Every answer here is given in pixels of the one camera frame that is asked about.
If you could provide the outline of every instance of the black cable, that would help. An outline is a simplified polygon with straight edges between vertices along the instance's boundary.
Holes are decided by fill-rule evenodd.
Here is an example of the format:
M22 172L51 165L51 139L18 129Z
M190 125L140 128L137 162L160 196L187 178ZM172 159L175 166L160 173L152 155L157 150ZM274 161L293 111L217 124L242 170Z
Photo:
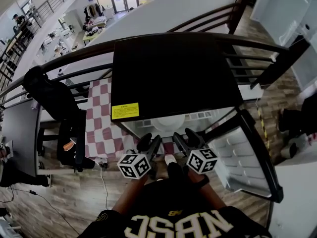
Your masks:
M13 194L13 190L12 190L11 186L10 186L10 189L12 191L12 199L10 201L0 201L1 203L9 203L9 202L12 202L14 200L14 194Z
M27 190L16 189L16 188L14 188L14 190L19 190L19 191L27 192L27 193L30 193L30 194L33 194L33 195L36 195L36 196L39 196L39 197L43 198L43 199L66 221L66 223L76 232L76 234L79 235L79 233L69 224L69 222L64 218L64 216L61 215L61 214L50 204L50 202L48 202L48 201L46 200L46 198L44 198L43 196L37 194L35 191L32 191L32 190L27 191Z

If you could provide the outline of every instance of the white cable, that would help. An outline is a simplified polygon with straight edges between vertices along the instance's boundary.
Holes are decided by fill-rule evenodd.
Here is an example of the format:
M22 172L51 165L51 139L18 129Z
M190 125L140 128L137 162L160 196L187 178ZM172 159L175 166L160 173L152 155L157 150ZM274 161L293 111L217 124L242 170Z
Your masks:
M108 210L108 208L107 208L108 190L107 190L107 187L106 187L106 184L105 184L105 180L103 178L103 168L101 166L100 166L100 177L103 180L103 183L104 183L104 186L105 186L105 190L106 190L106 193L107 193L106 201L105 201L105 207L106 207L106 210Z

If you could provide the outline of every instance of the white shoe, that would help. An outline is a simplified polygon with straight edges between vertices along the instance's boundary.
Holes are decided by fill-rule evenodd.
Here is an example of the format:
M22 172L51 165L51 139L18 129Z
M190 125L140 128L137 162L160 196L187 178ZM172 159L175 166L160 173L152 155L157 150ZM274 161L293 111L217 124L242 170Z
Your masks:
M164 159L165 159L165 162L166 162L167 165L169 165L169 163L172 163L172 162L177 163L174 155L172 155L172 154L166 154Z

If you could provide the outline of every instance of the wooden floor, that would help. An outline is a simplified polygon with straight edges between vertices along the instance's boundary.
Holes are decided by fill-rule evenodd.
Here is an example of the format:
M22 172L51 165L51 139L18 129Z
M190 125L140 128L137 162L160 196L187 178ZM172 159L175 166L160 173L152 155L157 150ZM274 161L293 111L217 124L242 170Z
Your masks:
M246 36L255 40L274 42L265 29L255 21L250 20L252 9L247 7L240 21L235 35ZM259 49L241 48L241 52L244 55L254 56L266 56L269 57L272 52L267 52ZM247 60L249 66L261 66L266 65L266 62ZM300 104L297 102L297 96L300 94L300 88L293 74L293 71L289 69L284 75L282 75L275 83L270 85L265 91L263 97L257 103L244 104L252 117L256 121L256 128L259 134L265 140L264 132L262 130L260 118L257 111L259 107L262 117L264 119L264 125L267 130L268 139L270 142L270 148L272 151L272 161L275 165L280 163L283 159L280 155L280 150L284 146L282 134L276 128L277 112L280 109L300 109Z
M266 31L249 17L251 9L247 8L236 35L270 41ZM264 97L258 101L258 106L263 113L264 123L268 130L268 136L273 149L273 160L279 159L279 148L282 139L275 128L275 116L280 108L296 107L296 96L299 93L294 75L289 70L275 84L264 93ZM257 129L263 135L259 122L256 105L246 104L257 121ZM114 164L108 171L103 172L108 190L107 207L111 209L128 182L122 178ZM243 192L231 193L225 190L218 177L210 174L211 185L227 205L241 209L250 218L261 225L265 225L269 203L258 197L253 197ZM82 232L97 215L105 209L106 191L100 177L100 168L84 171L80 174L54 176L51 188L17 184L15 188L33 190L45 197L77 230ZM77 234L67 223L48 205L48 203L35 195L17 191L14 192L14 201L6 204L17 224L28 238L72 238ZM11 191L0 189L0 200L10 200Z

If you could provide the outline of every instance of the cable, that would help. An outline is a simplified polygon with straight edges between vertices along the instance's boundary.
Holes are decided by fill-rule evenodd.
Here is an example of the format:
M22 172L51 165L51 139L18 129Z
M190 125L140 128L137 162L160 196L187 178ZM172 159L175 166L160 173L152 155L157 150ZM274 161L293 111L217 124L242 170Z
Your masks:
M27 193L30 193L30 194L33 194L33 195L36 195L36 196L39 196L39 197L43 198L43 199L66 221L66 223L76 232L76 234L79 235L79 233L69 224L69 222L64 218L64 216L61 215L61 214L50 204L50 202L48 202L48 201L46 200L46 198L44 198L43 196L37 194L35 191L32 191L32 190L27 191L27 190L16 189L16 188L13 188L13 189L14 189L14 190L23 191L23 192L27 192Z
M12 198L10 201L0 201L1 203L9 203L9 202L12 202L14 200L14 194L13 194L13 190L12 190L12 187L10 186L10 189L12 191Z
M103 178L103 169L102 169L101 166L100 166L100 177L101 177L101 179L103 180L103 183L104 183L104 186L105 186L105 190L106 190L106 192L107 192L105 207L106 207L106 210L108 210L108 208L107 208L108 190L107 190L107 187L106 187L106 184L105 184L105 180L104 180L104 178Z

